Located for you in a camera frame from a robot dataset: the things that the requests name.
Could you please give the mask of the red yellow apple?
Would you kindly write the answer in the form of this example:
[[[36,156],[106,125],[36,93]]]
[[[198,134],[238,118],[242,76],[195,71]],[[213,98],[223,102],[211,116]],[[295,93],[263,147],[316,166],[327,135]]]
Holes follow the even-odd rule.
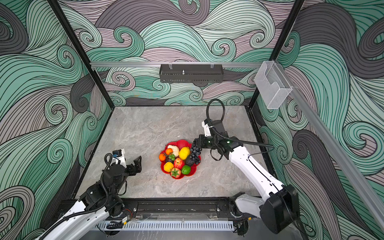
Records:
[[[182,171],[178,168],[172,168],[171,171],[170,171],[170,175],[175,178],[175,179],[178,179],[182,174]]]

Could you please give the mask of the dark purple mangosteen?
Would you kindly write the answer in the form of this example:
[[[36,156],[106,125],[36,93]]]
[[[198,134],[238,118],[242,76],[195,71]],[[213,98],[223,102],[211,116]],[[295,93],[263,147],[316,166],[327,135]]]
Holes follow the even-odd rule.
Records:
[[[173,163],[175,161],[176,157],[173,154],[167,155],[166,157],[166,163],[170,162]]]

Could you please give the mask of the black grape bunch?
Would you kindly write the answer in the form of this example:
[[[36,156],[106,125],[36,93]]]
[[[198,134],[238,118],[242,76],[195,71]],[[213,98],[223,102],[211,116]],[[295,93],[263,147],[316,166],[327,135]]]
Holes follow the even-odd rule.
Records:
[[[200,154],[201,154],[201,149],[200,149],[200,146],[198,145],[198,140],[195,139],[191,146],[191,155],[190,155],[190,159],[195,165],[199,165],[201,163]]]

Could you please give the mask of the small yellow wrinkled fruit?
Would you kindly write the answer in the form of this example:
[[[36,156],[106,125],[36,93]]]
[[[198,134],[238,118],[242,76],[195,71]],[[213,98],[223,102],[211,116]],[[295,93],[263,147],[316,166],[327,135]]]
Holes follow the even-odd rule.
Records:
[[[173,168],[174,168],[174,165],[173,165],[172,162],[167,162],[167,163],[165,163],[164,166],[163,166],[163,170],[164,170],[165,172],[167,172],[167,173],[170,173],[171,170],[172,170]]]

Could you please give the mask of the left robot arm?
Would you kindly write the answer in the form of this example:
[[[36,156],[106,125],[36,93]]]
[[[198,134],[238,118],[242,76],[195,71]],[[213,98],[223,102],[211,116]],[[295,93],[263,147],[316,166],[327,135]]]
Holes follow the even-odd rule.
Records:
[[[79,240],[93,227],[107,218],[113,218],[107,225],[109,231],[121,229],[133,217],[119,192],[127,182],[127,177],[142,171],[142,157],[134,163],[123,166],[123,156],[115,158],[112,154],[104,157],[106,167],[100,180],[90,186],[78,201],[48,230],[38,237],[39,240]]]

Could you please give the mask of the red flower-shaped fruit bowl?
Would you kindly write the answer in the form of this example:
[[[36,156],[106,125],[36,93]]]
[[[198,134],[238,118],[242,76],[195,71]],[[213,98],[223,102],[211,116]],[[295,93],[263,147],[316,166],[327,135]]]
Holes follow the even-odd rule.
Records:
[[[189,143],[189,142],[186,141],[186,140],[178,140],[178,141],[176,141],[176,142],[171,142],[171,143],[166,144],[165,149],[164,149],[161,153],[163,153],[163,154],[166,155],[165,151],[166,151],[168,145],[174,145],[174,146],[177,146],[177,147],[179,148],[179,150],[182,149],[183,147],[189,147],[190,150],[191,150],[192,143]],[[165,171],[163,170],[163,166],[164,166],[165,163],[166,163],[166,161],[162,162],[162,164],[161,164],[161,170],[162,170],[165,174],[169,174],[169,175],[170,175],[170,173],[167,173],[167,172],[165,172]],[[187,175],[187,176],[181,174],[181,176],[180,176],[178,179],[173,178],[171,175],[170,175],[170,176],[171,176],[173,179],[175,179],[175,180],[180,180],[180,179],[182,179],[183,177],[190,177],[190,176],[192,176],[192,175],[195,174],[195,172],[196,172],[196,170],[197,170],[197,166],[198,166],[198,165],[193,165],[193,166],[191,167],[191,168],[192,168],[191,173],[190,173],[189,175]]]

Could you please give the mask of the green lime fruit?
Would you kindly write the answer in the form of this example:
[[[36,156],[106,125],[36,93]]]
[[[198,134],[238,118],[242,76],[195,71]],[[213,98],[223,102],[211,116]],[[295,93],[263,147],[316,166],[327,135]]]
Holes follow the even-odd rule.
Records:
[[[188,165],[184,165],[181,169],[183,175],[189,175],[191,173],[192,168]]]

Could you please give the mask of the orange cherry tomato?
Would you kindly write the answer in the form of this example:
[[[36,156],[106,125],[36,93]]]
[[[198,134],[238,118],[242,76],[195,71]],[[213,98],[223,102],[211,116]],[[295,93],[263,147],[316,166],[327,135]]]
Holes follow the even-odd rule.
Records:
[[[167,156],[165,154],[163,154],[163,153],[159,154],[159,160],[161,162],[164,162],[166,159],[167,159]]]
[[[173,152],[174,151],[171,148],[167,148],[166,151],[165,151],[166,155],[171,155]]]

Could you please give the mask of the black avocado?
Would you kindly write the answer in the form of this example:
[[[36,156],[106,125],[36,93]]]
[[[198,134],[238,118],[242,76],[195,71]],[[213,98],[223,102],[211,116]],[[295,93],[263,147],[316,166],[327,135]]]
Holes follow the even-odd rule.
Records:
[[[194,164],[195,164],[195,159],[191,159],[191,158],[187,158],[186,160],[185,160],[185,164],[187,165],[187,166],[190,166],[190,167],[192,167]]]

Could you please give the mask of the yellow lemon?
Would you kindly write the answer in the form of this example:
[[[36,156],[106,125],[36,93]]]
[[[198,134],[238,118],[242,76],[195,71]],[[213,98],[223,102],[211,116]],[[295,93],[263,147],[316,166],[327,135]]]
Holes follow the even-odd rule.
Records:
[[[186,160],[190,154],[191,154],[190,148],[189,147],[183,147],[179,151],[179,158],[181,160]]]

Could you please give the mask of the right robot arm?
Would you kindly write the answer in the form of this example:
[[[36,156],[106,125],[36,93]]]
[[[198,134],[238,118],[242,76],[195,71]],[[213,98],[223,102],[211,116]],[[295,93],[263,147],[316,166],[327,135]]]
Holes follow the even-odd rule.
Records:
[[[255,186],[259,197],[240,194],[235,197],[235,212],[260,218],[274,234],[298,220],[300,215],[299,194],[291,185],[284,185],[273,177],[252,154],[247,141],[229,137],[221,120],[202,122],[204,134],[192,144],[191,159],[197,161],[202,149],[216,150],[239,168]]]

